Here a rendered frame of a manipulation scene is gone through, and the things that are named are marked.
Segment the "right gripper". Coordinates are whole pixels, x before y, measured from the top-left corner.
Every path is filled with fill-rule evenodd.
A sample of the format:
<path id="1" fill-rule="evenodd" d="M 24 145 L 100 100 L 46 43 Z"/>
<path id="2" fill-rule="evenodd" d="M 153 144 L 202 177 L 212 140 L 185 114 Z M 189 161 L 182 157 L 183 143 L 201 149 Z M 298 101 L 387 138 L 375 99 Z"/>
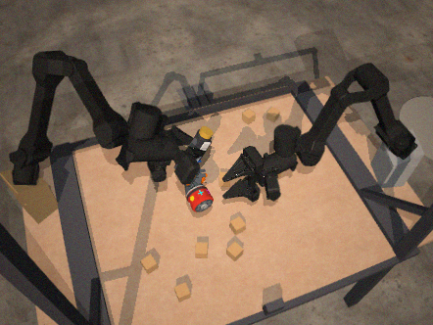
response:
<path id="1" fill-rule="evenodd" d="M 249 156 L 247 154 L 249 154 Z M 244 148 L 243 154 L 240 154 L 240 157 L 231 169 L 222 177 L 222 181 L 230 181 L 243 175 L 248 176 L 244 177 L 242 180 L 239 179 L 222 195 L 223 198 L 245 197 L 251 200 L 251 202 L 258 200 L 261 189 L 257 183 L 259 183 L 260 186 L 265 183 L 265 177 L 261 175 L 261 172 L 269 168 L 279 168 L 276 175 L 281 173 L 279 161 L 273 154 L 269 155 L 265 153 L 264 157 L 262 157 L 255 147 L 248 146 Z"/>

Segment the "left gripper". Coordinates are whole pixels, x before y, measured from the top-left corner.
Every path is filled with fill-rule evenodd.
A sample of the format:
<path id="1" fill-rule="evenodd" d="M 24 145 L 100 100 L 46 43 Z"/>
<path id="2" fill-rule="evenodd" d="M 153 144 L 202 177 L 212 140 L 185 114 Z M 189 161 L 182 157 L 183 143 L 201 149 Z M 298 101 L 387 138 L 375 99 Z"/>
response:
<path id="1" fill-rule="evenodd" d="M 196 159 L 202 157 L 206 152 L 189 146 L 186 151 L 180 151 L 178 146 L 189 145 L 193 137 L 186 134 L 175 125 L 173 125 L 171 129 L 165 130 L 165 125 L 169 125 L 169 123 L 170 120 L 167 115 L 161 115 L 155 136 L 151 138 L 154 144 L 154 155 L 149 163 L 155 165 L 158 161 L 173 160 L 177 163 L 174 172 L 181 184 L 191 184 L 200 169 L 200 165 Z M 156 135 L 164 137 L 156 137 Z"/>

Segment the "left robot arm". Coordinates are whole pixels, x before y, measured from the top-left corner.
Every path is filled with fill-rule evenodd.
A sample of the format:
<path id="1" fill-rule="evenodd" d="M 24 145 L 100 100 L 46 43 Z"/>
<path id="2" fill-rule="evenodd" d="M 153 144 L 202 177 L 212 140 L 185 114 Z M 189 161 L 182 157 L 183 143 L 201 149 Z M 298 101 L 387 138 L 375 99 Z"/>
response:
<path id="1" fill-rule="evenodd" d="M 109 150 L 122 145 L 116 161 L 125 171 L 128 171 L 130 163 L 147 162 L 154 182 L 165 181 L 167 165 L 171 161 L 158 161 L 155 165 L 149 163 L 154 155 L 151 138 L 155 136 L 162 111 L 156 106 L 135 102 L 126 122 L 108 104 L 87 63 L 81 59 L 73 60 L 76 57 L 68 56 L 63 51 L 38 52 L 33 57 L 32 74 L 36 86 L 28 131 L 21 139 L 18 150 L 9 154 L 10 162 L 14 164 L 13 184 L 36 185 L 39 163 L 51 155 L 53 143 L 47 137 L 47 129 L 56 87 L 65 76 L 91 115 L 93 131 L 100 146 Z"/>

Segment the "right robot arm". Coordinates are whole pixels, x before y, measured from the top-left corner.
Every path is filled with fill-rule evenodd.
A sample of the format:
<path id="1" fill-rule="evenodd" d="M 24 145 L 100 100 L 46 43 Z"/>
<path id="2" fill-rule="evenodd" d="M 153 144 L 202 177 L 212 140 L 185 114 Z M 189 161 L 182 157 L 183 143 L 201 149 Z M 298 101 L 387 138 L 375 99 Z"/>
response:
<path id="1" fill-rule="evenodd" d="M 348 88 L 354 81 L 357 81 L 365 91 L 350 93 Z M 395 120 L 387 97 L 389 90 L 388 78 L 373 63 L 367 63 L 349 71 L 343 81 L 331 89 L 331 95 L 309 132 L 301 135 L 298 126 L 276 126 L 273 132 L 275 152 L 272 154 L 279 161 L 281 172 L 289 167 L 295 171 L 298 155 L 304 166 L 318 164 L 325 151 L 325 141 L 346 108 L 354 103 L 368 101 L 371 102 L 379 120 L 374 128 L 382 136 L 377 131 L 376 134 L 395 156 L 405 160 L 417 148 L 417 144 L 414 143 L 415 137 L 409 130 L 399 120 Z M 279 168 L 269 168 L 261 172 L 265 177 L 262 187 L 265 187 L 267 200 L 275 201 L 279 198 L 280 187 L 278 175 L 276 176 L 278 170 Z"/>

